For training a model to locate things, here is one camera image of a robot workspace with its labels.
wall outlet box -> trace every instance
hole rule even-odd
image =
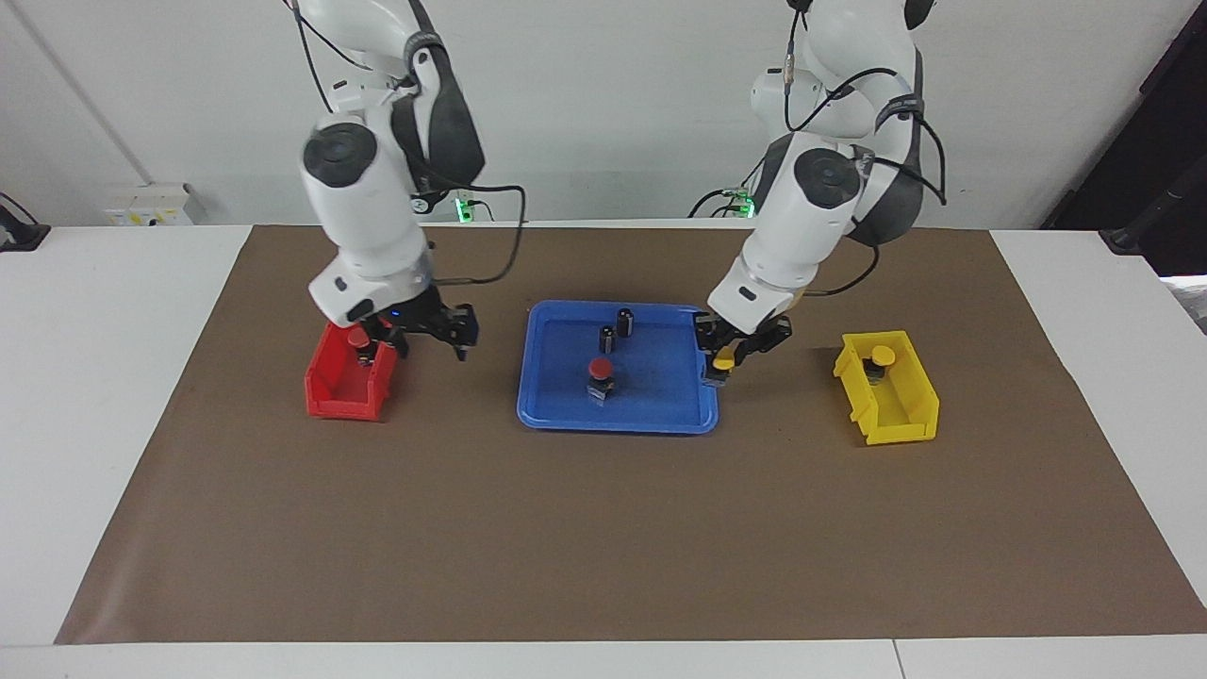
[[[104,210],[105,218],[113,226],[192,226],[206,216],[183,183],[116,187]]]
[[[134,195],[111,195],[105,200],[104,212],[105,221],[110,226],[130,226],[130,204],[134,203]]]
[[[205,207],[187,191],[173,193],[157,199],[154,217],[164,226],[193,226],[205,219]]]

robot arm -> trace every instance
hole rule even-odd
[[[339,248],[310,294],[332,322],[360,323],[372,343],[406,356],[406,333],[426,333],[465,361],[478,338],[473,308],[441,300],[410,199],[470,183],[485,164],[443,42],[419,0],[297,1],[371,69],[365,82],[337,86],[336,112],[303,151],[307,194]]]
[[[800,300],[841,236],[886,242],[912,226],[922,205],[922,186],[897,166],[919,168],[922,69],[906,19],[909,4],[917,18],[919,1],[799,1],[809,27],[801,48],[809,71],[781,80],[792,82],[788,93],[771,82],[774,71],[760,76],[754,110],[769,129],[782,129],[785,95],[794,94],[789,112],[811,111],[824,101],[823,89],[838,95],[807,130],[768,147],[754,192],[754,230],[709,297],[715,312],[696,318],[698,344],[710,359],[705,379],[717,385],[746,356],[791,335],[781,314]]]

black cable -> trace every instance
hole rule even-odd
[[[486,213],[490,215],[490,221],[495,221],[495,211],[490,209],[490,203],[485,200],[470,200],[470,205],[484,205],[486,207]]]
[[[695,201],[695,206],[692,207],[692,211],[687,213],[687,218],[694,217],[695,212],[700,211],[700,207],[702,207],[704,204],[707,203],[709,200],[716,198],[717,195],[724,195],[724,194],[725,194],[724,188],[717,188],[716,191],[710,191],[705,193],[702,198]]]
[[[456,183],[455,181],[449,181],[438,174],[432,172],[436,178],[444,181],[447,183]],[[527,191],[523,186],[512,183],[507,186],[474,186],[472,183],[462,183],[457,188],[465,188],[468,191],[477,191],[480,193],[505,193],[508,191],[514,191],[520,194],[520,216],[515,222],[515,239],[512,240],[512,253],[507,257],[507,263],[503,265],[502,270],[491,275],[490,277],[442,277],[433,280],[436,285],[488,285],[490,282],[497,282],[507,276],[512,271],[512,267],[515,265],[515,258],[520,253],[520,242],[524,239],[524,216],[527,213]]]
[[[939,139],[938,133],[931,127],[931,123],[926,122],[926,118],[919,116],[917,122],[921,123],[922,129],[931,135],[934,140],[934,148],[939,152],[939,192],[943,193],[941,201],[944,205],[947,204],[947,152],[943,150],[943,140]]]
[[[805,118],[805,122],[803,122],[803,123],[800,123],[798,125],[792,124],[792,121],[788,118],[788,93],[785,92],[785,95],[783,95],[783,123],[786,125],[788,125],[788,131],[800,131],[801,129],[805,129],[806,127],[809,127],[809,123],[814,122],[814,118],[816,118],[818,115],[821,115],[821,112],[826,109],[826,106],[829,105],[830,101],[833,101],[834,99],[838,99],[846,90],[847,87],[851,87],[851,83],[853,83],[855,81],[857,81],[857,80],[859,80],[862,77],[868,77],[869,75],[891,75],[893,77],[897,77],[899,74],[897,71],[894,71],[893,69],[886,69],[884,66],[876,66],[874,69],[862,70],[862,71],[852,75],[851,77],[844,80],[842,84],[839,84],[832,92],[828,92],[826,94],[826,98],[822,99],[822,103],[817,104],[817,107],[814,109],[814,112],[809,113],[809,117]]]
[[[766,156],[763,156],[762,158],[758,159],[758,163],[754,164],[754,168],[751,169],[751,172],[746,175],[746,178],[744,178],[739,186],[745,188],[746,185],[750,183],[750,180],[754,177],[754,172],[757,172],[758,169],[763,166],[764,162],[766,162]]]
[[[863,273],[861,273],[858,276],[856,276],[855,280],[852,280],[851,282],[847,282],[846,285],[844,285],[841,287],[835,287],[833,289],[806,289],[804,295],[805,297],[832,297],[834,294],[839,294],[839,293],[846,292],[847,289],[850,289],[850,288],[855,287],[856,285],[863,282],[864,279],[867,279],[869,275],[871,275],[871,271],[876,270],[876,265],[879,265],[879,264],[880,264],[880,245],[873,245],[871,246],[871,263],[868,264],[868,268]]]
[[[22,213],[24,213],[27,217],[29,217],[30,222],[33,222],[33,223],[42,223],[42,222],[37,221],[37,217],[35,217],[29,210],[25,209],[25,205],[22,205],[21,203],[18,203],[17,199],[13,198],[12,195],[5,193],[4,191],[0,191],[0,198],[4,198],[5,200],[12,203],[12,206],[17,207],[18,210],[22,211]]]
[[[305,39],[305,18],[302,16],[302,8],[298,7],[298,0],[293,0],[293,21],[298,24],[298,35],[302,36],[302,51],[305,52],[305,63],[310,66],[310,77],[314,78],[314,86],[319,89],[319,96],[322,96],[322,105],[327,109],[328,113],[334,112],[331,107],[331,101],[327,100],[327,92],[322,88],[322,82],[319,80],[319,69],[314,66],[314,57],[310,54],[310,43]]]
[[[940,191],[939,188],[937,188],[933,183],[931,183],[931,180],[928,180],[925,176],[920,175],[919,172],[914,171],[914,169],[908,168],[908,166],[898,163],[897,160],[890,160],[888,158],[873,158],[871,162],[874,162],[874,163],[876,163],[879,165],[887,165],[887,166],[897,169],[899,172],[904,174],[905,176],[908,176],[908,177],[912,178],[914,181],[921,183],[922,186],[929,188],[931,192],[934,193],[934,197],[939,199],[939,204],[940,205],[946,205],[947,204],[947,194],[945,192]]]
[[[402,152],[407,156],[407,162],[410,163],[413,168],[418,168],[424,171],[431,178],[436,178],[443,183],[447,183],[449,188],[465,188],[466,191],[476,191],[478,193],[506,193],[508,191],[514,191],[520,194],[520,216],[515,219],[515,239],[512,241],[512,253],[507,257],[507,263],[503,264],[502,270],[491,275],[490,277],[441,277],[432,282],[436,285],[488,285],[490,282],[497,282],[507,276],[512,271],[512,267],[515,265],[515,259],[520,253],[520,242],[524,239],[524,217],[527,215],[527,191],[523,186],[517,183],[508,183],[506,186],[477,186],[474,183],[461,183],[459,181],[453,181],[451,178],[442,175],[441,172],[432,169],[427,163],[427,159],[422,156],[416,156],[415,151],[408,148],[406,145],[398,145]]]
[[[290,0],[281,0],[281,5],[285,5],[285,7],[288,8],[288,10],[293,8],[293,6],[290,5]],[[310,29],[310,33],[313,33],[315,37],[317,37],[319,40],[321,40],[323,45],[326,45],[327,47],[331,47],[332,52],[339,54],[340,59],[343,59],[343,60],[348,62],[349,64],[351,64],[351,65],[361,69],[362,71],[371,71],[371,70],[373,70],[373,69],[366,66],[365,64],[362,64],[362,63],[352,59],[351,57],[349,57],[348,54],[345,54],[343,49],[340,49],[339,47],[337,47],[334,42],[332,42],[331,40],[327,40],[326,35],[319,33],[319,29],[314,28],[314,24],[310,23],[310,19],[308,19],[305,17],[302,17],[302,23],[305,24],[305,27],[308,29]]]

table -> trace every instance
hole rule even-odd
[[[35,254],[0,258],[7,311],[0,339],[10,349],[0,356],[0,544],[7,548],[0,558],[0,644],[7,646],[0,675],[150,677],[171,667],[174,674],[221,669],[240,677],[319,677],[339,668],[363,675],[552,677],[573,669],[597,677],[912,679],[1127,675],[1143,667],[1189,677],[1207,658],[1207,637],[46,648],[249,230],[60,228]],[[1196,452],[1207,385],[1195,376],[1207,375],[1207,339],[1142,259],[1109,254],[1092,233],[999,232],[995,241],[1203,599],[1207,457]]]

brown paper mat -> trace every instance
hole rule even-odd
[[[489,273],[511,238],[430,234],[445,275]],[[303,409],[305,285],[331,246],[257,227],[57,642],[1207,632],[987,233],[915,230],[862,286],[806,299],[709,437],[518,422],[533,303],[699,304],[744,236],[532,230],[511,277],[447,293],[478,306],[470,363],[418,339],[389,422],[365,425]],[[841,245],[820,283],[867,259]],[[891,328],[939,438],[867,449],[829,371],[842,332]]]

